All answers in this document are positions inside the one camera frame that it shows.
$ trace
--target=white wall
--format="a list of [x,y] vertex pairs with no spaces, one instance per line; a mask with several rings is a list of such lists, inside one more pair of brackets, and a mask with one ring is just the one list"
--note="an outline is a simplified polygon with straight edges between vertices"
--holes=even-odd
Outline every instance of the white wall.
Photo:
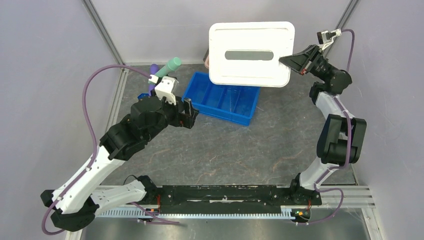
[[200,63],[214,23],[289,21],[294,50],[334,28],[349,0],[92,0],[126,63]]
[[[424,2],[361,1],[347,23],[356,42],[353,84],[341,99],[368,123],[355,165],[368,184],[388,240],[422,239],[424,208]],[[345,68],[349,33],[329,59]]]
[[[114,59],[79,0],[1,1],[0,36],[0,239],[63,239],[42,233],[40,194],[90,156],[82,90],[92,72]],[[110,70],[88,90],[99,136],[118,78]]]

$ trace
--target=blue plastic container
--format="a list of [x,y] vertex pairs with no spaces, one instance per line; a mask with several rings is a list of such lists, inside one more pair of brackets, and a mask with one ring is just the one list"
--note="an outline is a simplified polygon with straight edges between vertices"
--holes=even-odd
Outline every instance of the blue plastic container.
[[255,112],[260,87],[216,85],[209,74],[195,72],[183,95],[201,114],[248,126]]

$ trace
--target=floor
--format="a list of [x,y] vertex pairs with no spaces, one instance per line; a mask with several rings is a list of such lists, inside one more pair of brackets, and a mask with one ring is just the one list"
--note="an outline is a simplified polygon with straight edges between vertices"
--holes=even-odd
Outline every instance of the floor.
[[[148,71],[148,66],[139,67]],[[170,74],[182,96],[202,64],[186,64]],[[128,175],[149,175],[157,185],[289,184],[316,156],[324,117],[309,98],[314,78],[292,74],[283,88],[263,87],[250,126],[199,115],[192,129],[169,126],[146,148],[110,174],[103,185],[122,185]],[[118,121],[137,96],[145,77],[130,72]],[[351,169],[336,171],[326,184],[353,184]]]
[[[311,220],[328,216],[333,209],[313,209]],[[83,240],[369,240],[360,209],[341,209],[320,224],[295,226],[289,220],[179,219],[180,225],[143,225],[135,219],[97,217],[84,229]]]

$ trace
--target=purple cylinder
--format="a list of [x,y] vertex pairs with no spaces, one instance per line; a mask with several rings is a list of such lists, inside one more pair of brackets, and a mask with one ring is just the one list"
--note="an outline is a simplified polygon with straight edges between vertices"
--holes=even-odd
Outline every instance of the purple cylinder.
[[[159,66],[157,64],[152,64],[150,65],[150,74],[156,74],[159,71]],[[149,84],[148,86],[148,95],[151,96],[151,91],[155,89],[155,85],[154,84]]]

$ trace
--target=white plastic lid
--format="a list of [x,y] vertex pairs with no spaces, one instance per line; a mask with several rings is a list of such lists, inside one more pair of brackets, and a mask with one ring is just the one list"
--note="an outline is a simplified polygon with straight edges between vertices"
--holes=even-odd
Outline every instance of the white plastic lid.
[[215,23],[209,29],[209,78],[218,85],[284,87],[295,27],[288,21]]

